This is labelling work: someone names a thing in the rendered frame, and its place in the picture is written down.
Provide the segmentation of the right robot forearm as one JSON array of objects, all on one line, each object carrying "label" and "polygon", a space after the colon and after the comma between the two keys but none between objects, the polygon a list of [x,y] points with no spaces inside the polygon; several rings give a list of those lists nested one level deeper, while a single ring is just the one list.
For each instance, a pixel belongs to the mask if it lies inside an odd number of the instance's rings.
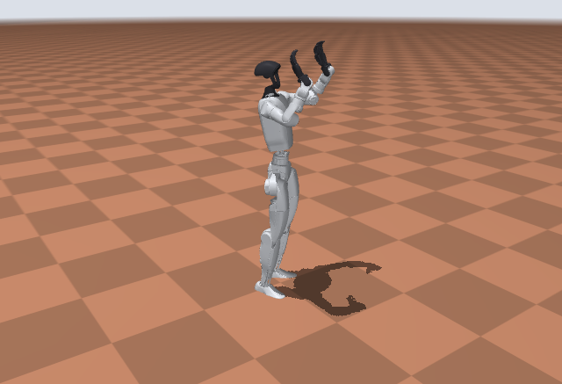
[{"label": "right robot forearm", "polygon": [[[309,77],[308,77],[309,78]],[[313,80],[311,78],[309,78],[311,81],[310,86],[305,86],[303,84],[303,82],[301,81],[300,83],[300,87],[297,89],[296,94],[293,98],[293,101],[289,104],[288,108],[285,110],[283,116],[282,116],[282,121],[283,122],[287,122],[289,121],[289,119],[292,117],[292,115],[295,112],[302,112],[303,110],[303,105],[306,102],[306,99],[309,95],[309,90],[312,88],[313,86]],[[298,94],[298,95],[297,95]]]}]

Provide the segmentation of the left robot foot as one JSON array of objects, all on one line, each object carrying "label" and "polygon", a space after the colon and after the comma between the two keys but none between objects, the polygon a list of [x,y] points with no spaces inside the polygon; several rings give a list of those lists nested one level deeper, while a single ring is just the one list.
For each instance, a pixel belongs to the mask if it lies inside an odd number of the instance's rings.
[{"label": "left robot foot", "polygon": [[272,278],[294,278],[294,277],[297,277],[296,273],[287,272],[281,268],[279,268],[279,272],[273,272],[272,274]]}]

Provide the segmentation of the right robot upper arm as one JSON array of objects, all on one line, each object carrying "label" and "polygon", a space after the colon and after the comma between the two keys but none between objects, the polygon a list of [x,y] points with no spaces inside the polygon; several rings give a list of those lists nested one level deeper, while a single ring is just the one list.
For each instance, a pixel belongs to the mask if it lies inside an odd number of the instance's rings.
[{"label": "right robot upper arm", "polygon": [[299,123],[298,114],[294,113],[287,122],[282,121],[284,111],[279,109],[275,104],[270,101],[265,101],[261,107],[260,114],[267,119],[276,121],[285,127],[295,127]]}]

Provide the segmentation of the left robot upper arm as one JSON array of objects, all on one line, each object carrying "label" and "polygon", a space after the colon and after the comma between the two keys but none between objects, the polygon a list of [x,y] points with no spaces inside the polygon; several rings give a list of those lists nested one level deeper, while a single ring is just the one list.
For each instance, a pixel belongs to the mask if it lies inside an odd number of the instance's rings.
[{"label": "left robot upper arm", "polygon": [[[288,101],[288,104],[290,104],[293,101],[293,98],[296,94],[296,93],[289,93],[289,92],[286,92],[286,91],[278,91],[277,93],[283,94],[286,97],[286,99]],[[316,92],[309,91],[309,95],[308,95],[304,105],[316,105],[318,103],[318,101],[319,101],[319,97],[317,96]]]}]

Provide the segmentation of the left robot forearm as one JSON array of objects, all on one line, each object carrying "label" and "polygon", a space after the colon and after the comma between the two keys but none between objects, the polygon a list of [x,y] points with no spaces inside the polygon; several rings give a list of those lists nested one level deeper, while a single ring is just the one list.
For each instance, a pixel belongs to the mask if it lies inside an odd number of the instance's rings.
[{"label": "left robot forearm", "polygon": [[314,91],[319,94],[322,94],[324,89],[326,88],[326,86],[328,85],[331,76],[335,73],[335,69],[332,66],[328,67],[328,71],[330,73],[329,76],[325,76],[324,73],[322,72],[321,76],[319,77],[318,81],[316,82],[316,84],[313,85],[313,87],[310,89],[310,91]]}]

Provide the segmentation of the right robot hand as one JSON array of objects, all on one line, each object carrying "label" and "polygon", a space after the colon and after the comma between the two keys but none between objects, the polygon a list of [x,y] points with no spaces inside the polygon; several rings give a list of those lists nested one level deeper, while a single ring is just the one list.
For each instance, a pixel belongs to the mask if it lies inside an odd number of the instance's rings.
[{"label": "right robot hand", "polygon": [[303,74],[300,66],[298,65],[298,63],[296,61],[295,55],[296,55],[297,52],[298,52],[297,49],[294,50],[292,52],[291,56],[290,56],[290,61],[291,61],[291,64],[292,64],[292,70],[295,73],[295,75],[297,76],[299,83],[301,83],[301,81],[302,81],[305,86],[310,86],[311,81],[308,78],[308,75]]}]

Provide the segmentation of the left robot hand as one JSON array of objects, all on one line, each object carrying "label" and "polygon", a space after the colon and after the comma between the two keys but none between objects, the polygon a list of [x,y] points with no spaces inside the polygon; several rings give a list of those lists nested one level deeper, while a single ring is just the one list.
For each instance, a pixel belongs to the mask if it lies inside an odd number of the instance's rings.
[{"label": "left robot hand", "polygon": [[328,71],[328,67],[331,66],[331,63],[327,62],[326,55],[323,52],[322,44],[324,42],[325,42],[325,40],[316,43],[316,46],[313,49],[313,51],[315,53],[314,58],[322,66],[321,70],[324,73],[324,75],[329,76],[330,73]]}]

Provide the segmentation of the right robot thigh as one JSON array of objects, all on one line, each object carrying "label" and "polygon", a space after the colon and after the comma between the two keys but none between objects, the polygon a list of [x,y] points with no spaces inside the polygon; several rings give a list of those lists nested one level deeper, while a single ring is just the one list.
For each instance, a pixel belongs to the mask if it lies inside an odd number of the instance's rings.
[{"label": "right robot thigh", "polygon": [[276,196],[271,199],[269,215],[270,228],[263,231],[269,232],[273,245],[280,239],[285,231],[289,215],[289,194],[287,183],[280,177],[280,173],[272,173],[264,183],[264,190],[267,195]]}]

